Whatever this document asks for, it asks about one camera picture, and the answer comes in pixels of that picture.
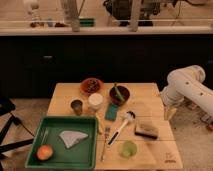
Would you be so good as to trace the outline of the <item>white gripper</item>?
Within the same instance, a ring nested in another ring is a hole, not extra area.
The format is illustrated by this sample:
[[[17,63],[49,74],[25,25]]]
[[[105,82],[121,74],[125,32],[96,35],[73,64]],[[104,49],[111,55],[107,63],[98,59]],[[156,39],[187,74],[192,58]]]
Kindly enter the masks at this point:
[[[165,106],[179,106],[184,100],[184,96],[171,87],[165,87],[160,92],[160,97]],[[166,107],[164,118],[170,120],[176,112],[176,107]]]

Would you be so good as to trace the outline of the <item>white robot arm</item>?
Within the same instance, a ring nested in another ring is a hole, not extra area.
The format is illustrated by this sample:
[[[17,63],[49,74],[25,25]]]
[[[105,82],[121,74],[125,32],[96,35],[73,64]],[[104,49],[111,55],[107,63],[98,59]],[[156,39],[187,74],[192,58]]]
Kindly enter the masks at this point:
[[[171,71],[167,76],[168,85],[160,93],[163,104],[179,105],[188,98],[213,118],[213,90],[203,85],[205,77],[199,65]]]

